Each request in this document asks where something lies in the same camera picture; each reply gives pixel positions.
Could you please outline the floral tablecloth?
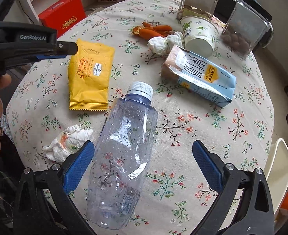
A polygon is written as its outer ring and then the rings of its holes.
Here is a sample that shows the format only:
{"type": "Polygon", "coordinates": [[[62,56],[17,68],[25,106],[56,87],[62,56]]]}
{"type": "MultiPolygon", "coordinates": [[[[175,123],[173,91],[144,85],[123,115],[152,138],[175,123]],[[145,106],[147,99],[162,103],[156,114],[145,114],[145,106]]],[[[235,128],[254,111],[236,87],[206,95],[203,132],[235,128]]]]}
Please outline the floral tablecloth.
{"type": "MultiPolygon", "coordinates": [[[[143,22],[180,31],[176,0],[127,0],[94,13],[61,36],[115,48],[108,101],[134,81],[154,90],[158,111],[152,157],[140,200],[117,234],[190,234],[216,199],[192,155],[199,139],[211,152],[242,170],[263,168],[270,150],[274,108],[253,54],[246,58],[217,41],[210,60],[236,77],[233,101],[220,108],[160,76],[164,58],[132,35],[143,22]]],[[[23,164],[51,166],[42,147],[65,128],[80,124],[98,138],[106,112],[69,109],[69,58],[36,63],[14,92],[6,116],[23,164]]]]}

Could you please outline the orange peel piece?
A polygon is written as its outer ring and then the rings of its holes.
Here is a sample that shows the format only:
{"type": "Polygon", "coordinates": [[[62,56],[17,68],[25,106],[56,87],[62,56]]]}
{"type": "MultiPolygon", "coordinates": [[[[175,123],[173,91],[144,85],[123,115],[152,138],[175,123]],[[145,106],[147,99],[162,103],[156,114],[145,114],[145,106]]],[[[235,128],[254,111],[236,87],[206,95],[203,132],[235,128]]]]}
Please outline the orange peel piece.
{"type": "Polygon", "coordinates": [[[154,37],[167,37],[172,33],[172,27],[168,25],[153,26],[148,22],[143,22],[132,29],[132,34],[144,40],[150,40],[154,37]]]}

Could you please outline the red cardboard box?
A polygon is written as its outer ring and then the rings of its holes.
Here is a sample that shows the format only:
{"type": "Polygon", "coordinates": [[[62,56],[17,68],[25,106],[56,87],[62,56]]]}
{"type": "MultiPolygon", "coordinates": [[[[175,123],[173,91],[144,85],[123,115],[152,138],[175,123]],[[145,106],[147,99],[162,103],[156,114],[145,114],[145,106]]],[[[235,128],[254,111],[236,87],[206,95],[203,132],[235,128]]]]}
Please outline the red cardboard box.
{"type": "Polygon", "coordinates": [[[43,26],[55,29],[59,38],[86,14],[81,0],[59,0],[38,15],[43,26]]]}

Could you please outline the light blue milk carton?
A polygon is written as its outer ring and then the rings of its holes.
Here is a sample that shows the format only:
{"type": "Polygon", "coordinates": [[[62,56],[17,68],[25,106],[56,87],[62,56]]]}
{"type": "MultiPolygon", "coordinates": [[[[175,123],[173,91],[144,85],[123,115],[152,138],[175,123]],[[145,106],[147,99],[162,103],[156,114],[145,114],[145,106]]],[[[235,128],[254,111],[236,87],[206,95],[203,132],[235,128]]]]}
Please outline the light blue milk carton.
{"type": "Polygon", "coordinates": [[[236,76],[178,45],[174,45],[168,54],[161,75],[219,107],[232,102],[236,76]]]}

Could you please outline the yellow snack packet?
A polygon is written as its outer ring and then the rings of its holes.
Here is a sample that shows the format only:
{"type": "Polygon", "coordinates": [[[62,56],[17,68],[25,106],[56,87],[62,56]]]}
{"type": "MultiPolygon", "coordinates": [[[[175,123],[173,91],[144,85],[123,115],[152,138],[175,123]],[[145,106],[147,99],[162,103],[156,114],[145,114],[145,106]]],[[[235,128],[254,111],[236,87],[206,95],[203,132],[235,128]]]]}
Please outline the yellow snack packet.
{"type": "Polygon", "coordinates": [[[68,66],[69,109],[105,111],[115,48],[77,40],[78,51],[68,66]]]}

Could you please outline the white plastic stool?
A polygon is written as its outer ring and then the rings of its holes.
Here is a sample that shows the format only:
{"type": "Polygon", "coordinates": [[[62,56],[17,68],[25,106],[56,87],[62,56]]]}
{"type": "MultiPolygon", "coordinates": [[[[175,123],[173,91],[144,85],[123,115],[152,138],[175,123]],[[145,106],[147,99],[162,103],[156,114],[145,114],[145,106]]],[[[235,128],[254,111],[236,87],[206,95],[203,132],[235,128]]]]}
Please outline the white plastic stool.
{"type": "Polygon", "coordinates": [[[270,146],[264,173],[269,186],[274,215],[277,216],[288,192],[288,146],[279,138],[270,146]]]}

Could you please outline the tissue with orange stain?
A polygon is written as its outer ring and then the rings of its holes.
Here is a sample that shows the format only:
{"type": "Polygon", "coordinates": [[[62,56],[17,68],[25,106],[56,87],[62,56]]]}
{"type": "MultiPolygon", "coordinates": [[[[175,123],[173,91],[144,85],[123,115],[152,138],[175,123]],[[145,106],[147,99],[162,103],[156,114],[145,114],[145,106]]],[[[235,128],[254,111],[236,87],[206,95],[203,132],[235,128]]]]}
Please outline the tissue with orange stain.
{"type": "Polygon", "coordinates": [[[46,158],[53,162],[64,162],[75,154],[86,141],[93,141],[93,129],[84,129],[81,124],[75,124],[64,129],[50,145],[42,147],[46,158]]]}

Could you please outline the clear crushed plastic bottle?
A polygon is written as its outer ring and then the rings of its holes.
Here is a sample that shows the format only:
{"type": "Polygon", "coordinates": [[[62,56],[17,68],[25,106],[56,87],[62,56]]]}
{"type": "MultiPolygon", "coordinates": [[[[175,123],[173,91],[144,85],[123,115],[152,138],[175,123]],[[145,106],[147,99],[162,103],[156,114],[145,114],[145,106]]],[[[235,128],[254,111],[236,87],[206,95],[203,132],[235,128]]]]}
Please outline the clear crushed plastic bottle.
{"type": "Polygon", "coordinates": [[[150,85],[133,82],[106,118],[90,170],[86,213],[99,227],[121,229],[140,198],[158,118],[152,96],[150,85]]]}

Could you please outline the white paper cup green leaves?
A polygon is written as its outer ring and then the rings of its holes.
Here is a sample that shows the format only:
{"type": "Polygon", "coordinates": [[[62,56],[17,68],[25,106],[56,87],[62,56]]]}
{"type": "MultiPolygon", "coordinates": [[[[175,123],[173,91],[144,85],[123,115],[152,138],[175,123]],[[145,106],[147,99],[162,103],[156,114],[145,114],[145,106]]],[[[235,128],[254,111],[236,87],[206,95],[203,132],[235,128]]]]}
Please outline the white paper cup green leaves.
{"type": "Polygon", "coordinates": [[[181,18],[185,48],[202,57],[212,55],[218,38],[218,29],[205,18],[189,15],[181,18]]]}

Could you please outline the white tissue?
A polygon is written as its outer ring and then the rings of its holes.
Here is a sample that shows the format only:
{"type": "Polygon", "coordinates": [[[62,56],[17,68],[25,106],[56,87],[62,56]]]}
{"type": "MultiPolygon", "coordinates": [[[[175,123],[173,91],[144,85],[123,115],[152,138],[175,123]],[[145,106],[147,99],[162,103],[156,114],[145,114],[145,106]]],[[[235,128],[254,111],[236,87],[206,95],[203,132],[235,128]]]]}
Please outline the white tissue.
{"type": "Polygon", "coordinates": [[[148,48],[159,56],[169,54],[174,45],[184,48],[185,41],[181,32],[174,32],[167,37],[154,37],[148,41],[148,48]]]}

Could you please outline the clear jar with brown nuts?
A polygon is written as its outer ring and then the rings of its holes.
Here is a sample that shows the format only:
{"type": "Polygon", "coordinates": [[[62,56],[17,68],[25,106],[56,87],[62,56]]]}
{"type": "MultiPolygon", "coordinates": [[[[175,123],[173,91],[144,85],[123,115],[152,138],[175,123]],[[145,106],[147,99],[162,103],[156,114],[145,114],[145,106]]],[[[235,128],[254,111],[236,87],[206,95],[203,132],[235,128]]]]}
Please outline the clear jar with brown nuts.
{"type": "Polygon", "coordinates": [[[271,20],[271,14],[257,1],[237,0],[220,39],[242,57],[247,57],[270,30],[271,20]]]}

